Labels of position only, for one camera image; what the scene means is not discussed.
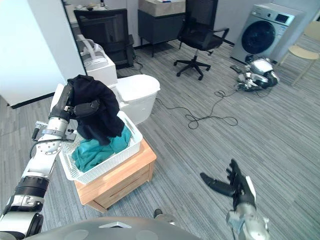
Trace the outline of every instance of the washing machine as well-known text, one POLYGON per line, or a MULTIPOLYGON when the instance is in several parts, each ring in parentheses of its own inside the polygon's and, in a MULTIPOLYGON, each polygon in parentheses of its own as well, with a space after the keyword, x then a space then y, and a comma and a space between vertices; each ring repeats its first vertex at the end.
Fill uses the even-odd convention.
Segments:
POLYGON ((246 63, 246 57, 257 55, 279 60, 279 51, 294 33, 304 13, 285 6, 255 4, 232 49, 231 57, 246 63))

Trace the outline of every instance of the teal cloth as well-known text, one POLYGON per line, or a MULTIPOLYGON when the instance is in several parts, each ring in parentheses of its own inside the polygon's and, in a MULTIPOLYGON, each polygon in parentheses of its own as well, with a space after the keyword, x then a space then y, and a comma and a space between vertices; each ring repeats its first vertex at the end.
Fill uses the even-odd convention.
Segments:
POLYGON ((131 132, 124 126, 121 136, 108 137, 109 145, 100 145, 96 139, 82 140, 80 145, 72 153, 76 167, 81 172, 86 172, 94 166, 102 163, 114 153, 124 150, 130 141, 131 132))

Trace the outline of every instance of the floor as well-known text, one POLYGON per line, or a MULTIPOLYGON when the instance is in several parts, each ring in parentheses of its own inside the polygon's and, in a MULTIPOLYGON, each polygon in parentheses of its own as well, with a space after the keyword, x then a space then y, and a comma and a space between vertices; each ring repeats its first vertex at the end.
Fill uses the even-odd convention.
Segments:
MULTIPOLYGON (((219 100, 215 91, 233 92, 236 73, 229 66, 241 64, 229 58, 232 46, 224 43, 211 56, 199 54, 200 62, 212 65, 204 71, 202 81, 194 69, 176 77, 183 64, 173 66, 173 62, 191 59, 194 54, 186 45, 178 47, 177 41, 160 44, 154 58, 151 48, 138 49, 141 71, 159 80, 157 96, 165 105, 183 106, 204 117, 219 100)), ((225 169, 234 158, 253 181, 257 211, 270 219, 271 239, 320 239, 320 64, 291 87, 302 65, 290 57, 276 71, 281 82, 266 97, 240 91, 221 101, 213 114, 235 117, 237 126, 211 118, 190 129, 185 110, 168 110, 156 101, 151 116, 138 125, 157 155, 153 179, 105 214, 81 205, 73 182, 66 179, 57 161, 45 196, 43 231, 101 216, 151 218, 161 208, 175 215, 181 228, 203 240, 230 240, 226 214, 232 199, 208 188, 200 173, 226 181, 225 169)), ((139 72, 122 69, 118 73, 139 72)), ((28 162, 35 122, 47 120, 51 99, 11 109, 0 98, 2 208, 28 162)))

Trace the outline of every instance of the wooden stool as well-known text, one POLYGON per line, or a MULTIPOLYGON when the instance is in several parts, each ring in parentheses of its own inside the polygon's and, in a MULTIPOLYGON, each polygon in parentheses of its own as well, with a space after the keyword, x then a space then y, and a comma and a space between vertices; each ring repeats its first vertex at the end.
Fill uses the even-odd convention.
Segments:
POLYGON ((137 187, 152 178, 156 154, 142 139, 140 151, 104 175, 82 184, 74 181, 80 202, 104 213, 137 187))

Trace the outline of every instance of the black chair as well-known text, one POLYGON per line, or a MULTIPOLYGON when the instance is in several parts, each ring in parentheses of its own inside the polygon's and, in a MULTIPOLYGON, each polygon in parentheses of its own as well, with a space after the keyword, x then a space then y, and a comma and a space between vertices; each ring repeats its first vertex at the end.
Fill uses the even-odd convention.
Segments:
POLYGON ((216 11, 218 7, 218 0, 186 0, 185 20, 182 28, 178 34, 178 40, 181 44, 196 49, 192 60, 176 60, 173 65, 177 63, 187 64, 177 74, 180 74, 189 68, 195 68, 200 74, 199 80, 202 80, 204 74, 199 67, 206 67, 209 71, 210 65, 197 61, 198 51, 207 51, 209 56, 212 54, 212 49, 218 48, 224 41, 229 32, 229 28, 222 28, 214 30, 216 11), (223 35, 217 36, 214 33, 223 32, 223 35))
POLYGON ((117 69, 133 66, 133 37, 128 34, 127 9, 74 10, 82 35, 102 46, 117 69))

